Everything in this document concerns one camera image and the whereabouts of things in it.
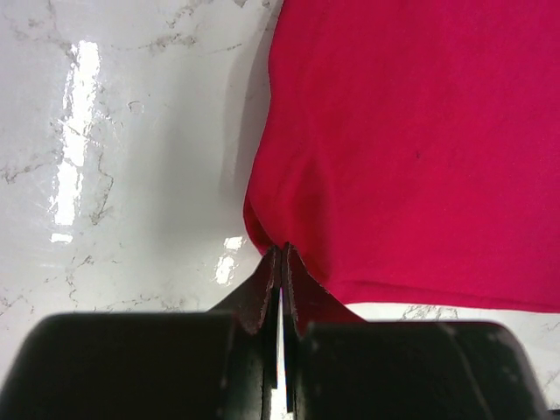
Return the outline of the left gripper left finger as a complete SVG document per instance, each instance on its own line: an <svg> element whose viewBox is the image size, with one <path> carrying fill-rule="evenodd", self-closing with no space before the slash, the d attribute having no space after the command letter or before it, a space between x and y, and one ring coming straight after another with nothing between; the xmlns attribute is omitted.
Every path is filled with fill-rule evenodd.
<svg viewBox="0 0 560 420"><path fill-rule="evenodd" d="M1 391L4 419L267 419L277 385L277 265L204 312L43 319Z"/></svg>

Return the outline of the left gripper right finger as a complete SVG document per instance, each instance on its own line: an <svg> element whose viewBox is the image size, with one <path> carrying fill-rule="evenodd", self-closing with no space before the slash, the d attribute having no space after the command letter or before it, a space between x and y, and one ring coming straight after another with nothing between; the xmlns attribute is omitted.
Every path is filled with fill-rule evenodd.
<svg viewBox="0 0 560 420"><path fill-rule="evenodd" d="M359 317L281 256L288 411L296 419L546 419L529 361L504 326Z"/></svg>

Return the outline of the crimson pink t shirt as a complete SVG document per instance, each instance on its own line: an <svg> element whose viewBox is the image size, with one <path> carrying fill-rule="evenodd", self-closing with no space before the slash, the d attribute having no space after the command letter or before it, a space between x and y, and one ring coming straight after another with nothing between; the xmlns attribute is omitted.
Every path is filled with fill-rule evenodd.
<svg viewBox="0 0 560 420"><path fill-rule="evenodd" d="M559 4L286 1L244 203L342 302L557 312Z"/></svg>

